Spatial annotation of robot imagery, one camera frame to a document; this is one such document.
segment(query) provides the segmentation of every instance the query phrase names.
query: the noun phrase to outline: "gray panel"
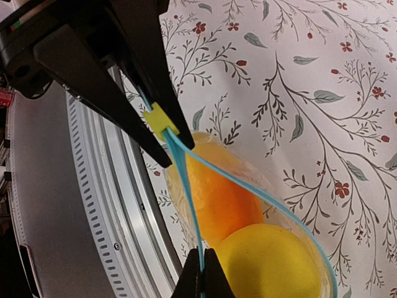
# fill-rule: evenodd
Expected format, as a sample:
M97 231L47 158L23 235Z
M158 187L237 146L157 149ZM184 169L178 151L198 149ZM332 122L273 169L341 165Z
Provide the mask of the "gray panel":
M79 191L65 91L54 84L37 101L17 96L12 109L14 195L25 235L21 244L31 249L44 298L114 297Z

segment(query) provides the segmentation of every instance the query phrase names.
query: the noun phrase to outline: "yellow fruit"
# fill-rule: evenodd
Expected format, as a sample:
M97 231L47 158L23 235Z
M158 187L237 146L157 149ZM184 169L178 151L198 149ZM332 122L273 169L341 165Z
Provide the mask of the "yellow fruit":
M207 133L194 133L196 146L194 153L221 168L237 168L240 161L225 147L217 142L208 142L212 138ZM216 246L233 232L252 224L264 222L259 199L229 179L214 172L199 161L186 156L187 172L192 190L193 202L198 225L204 240L210 246ZM172 200L177 210L187 213L186 201L178 196L181 191L176 185L177 171L174 165L167 170L167 179Z
M319 269L304 243L284 228L250 225L215 251L236 298L319 298Z

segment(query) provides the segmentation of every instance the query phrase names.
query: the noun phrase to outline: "red berry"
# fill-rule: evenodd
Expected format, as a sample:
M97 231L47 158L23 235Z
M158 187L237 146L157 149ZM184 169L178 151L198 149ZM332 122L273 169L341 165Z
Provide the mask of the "red berry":
M245 60L238 60L238 61L236 62L236 64L237 64L238 66L246 66L246 65L247 65L247 61L245 61Z
M390 138L387 135L382 135L381 140L385 143L388 143L390 141Z

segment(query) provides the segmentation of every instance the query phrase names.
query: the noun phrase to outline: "yellow tag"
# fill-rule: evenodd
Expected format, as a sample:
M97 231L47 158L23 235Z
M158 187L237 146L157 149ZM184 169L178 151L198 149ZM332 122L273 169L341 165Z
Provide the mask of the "yellow tag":
M172 130L172 132L174 132L175 135L179 135L179 130L172 123L170 118L167 116L167 114L163 111L163 109L159 106L157 102L152 105L152 108L153 110L151 112L145 111L143 113L143 117L150 125L156 137L164 141L163 131L166 130L168 127Z

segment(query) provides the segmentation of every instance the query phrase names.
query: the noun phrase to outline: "floral pattern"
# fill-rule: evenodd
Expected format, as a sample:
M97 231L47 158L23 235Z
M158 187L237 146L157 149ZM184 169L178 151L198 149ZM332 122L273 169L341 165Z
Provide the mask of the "floral pattern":
M394 1L173 0L160 21L191 129L262 171L324 247L341 296L396 298ZM145 160L184 260L185 228Z

